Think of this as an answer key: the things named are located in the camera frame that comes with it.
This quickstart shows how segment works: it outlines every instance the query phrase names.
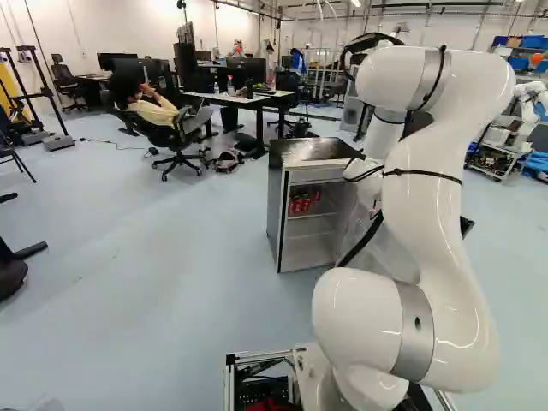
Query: yellow shirt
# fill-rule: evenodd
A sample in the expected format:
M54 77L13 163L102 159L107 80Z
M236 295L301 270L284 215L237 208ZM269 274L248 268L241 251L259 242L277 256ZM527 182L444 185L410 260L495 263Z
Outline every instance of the yellow shirt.
M179 114L179 110L162 96L159 96L157 101L160 107L148 101L139 100L128 104L128 110L134 111L144 120L157 126L173 127L173 118Z

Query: computer monitor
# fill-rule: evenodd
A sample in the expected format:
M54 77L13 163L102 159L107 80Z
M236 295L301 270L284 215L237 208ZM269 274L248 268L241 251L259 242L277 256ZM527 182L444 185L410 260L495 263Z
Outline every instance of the computer monitor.
M151 86L165 88L166 70L170 74L170 64L167 60L158 58L114 58L112 59L115 73L123 72L138 79L141 83L149 83Z
M201 62L210 62L211 61L211 50L197 50L194 52L196 60Z
M113 58L112 71L114 73L124 73L126 76L133 77L141 83L145 82L145 72L137 58Z
M137 58L134 53L97 53L99 67L104 71L114 71L112 60L115 58Z
M266 60L264 58L227 58L226 67L232 74L234 88L242 88L243 83L253 79L253 83L266 83Z
M285 69L291 69L293 66L293 56L282 56L282 67Z

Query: water bottle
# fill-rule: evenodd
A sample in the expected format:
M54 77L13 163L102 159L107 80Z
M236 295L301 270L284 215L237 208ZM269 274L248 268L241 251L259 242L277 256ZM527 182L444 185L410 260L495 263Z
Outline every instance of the water bottle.
M232 86L232 79L229 79L229 84L228 84L227 88L228 88L228 91L229 91L229 96L234 96L235 91L234 91L234 86Z

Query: floor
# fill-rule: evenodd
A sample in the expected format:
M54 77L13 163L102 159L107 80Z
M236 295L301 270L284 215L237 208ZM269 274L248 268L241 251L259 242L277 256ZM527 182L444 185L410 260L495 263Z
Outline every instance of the floor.
M54 120L44 119L48 129ZM253 132L252 113L241 111L241 122ZM149 146L118 133L113 116L67 127L75 138ZM337 128L313 121L315 133L351 140ZM217 137L216 151L229 143ZM20 155L36 185L12 164L0 168L0 193L19 193L0 206L4 240L50 245L28 261L21 292L0 304L0 408L55 398L67 411L220 410L226 353L313 339L310 299L322 270L276 274L265 236L268 157L229 176L179 168L161 182L144 153L92 141L53 153L28 147ZM465 242L503 359L488 391L456 396L456 405L537 408L548 367L548 190L468 171L464 187L463 215L477 222Z

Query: black desk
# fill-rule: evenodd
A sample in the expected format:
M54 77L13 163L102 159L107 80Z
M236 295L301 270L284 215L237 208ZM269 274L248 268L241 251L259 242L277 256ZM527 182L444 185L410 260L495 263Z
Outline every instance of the black desk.
M277 107L280 124L277 130L278 139L283 138L283 119L288 107L288 98L292 98L295 92L277 92L274 95L253 94L253 98L233 97L225 94L210 94L205 92L184 92L182 95L190 98L203 98L204 100L223 106L233 106L244 110L253 110L257 113L256 135L257 146L253 150L253 158L262 157L265 153L263 138L263 107Z
M109 76L102 74L84 74L77 75L78 81L86 88L84 99L86 105L90 108L101 107L103 105L101 101L101 91L103 86L109 81Z

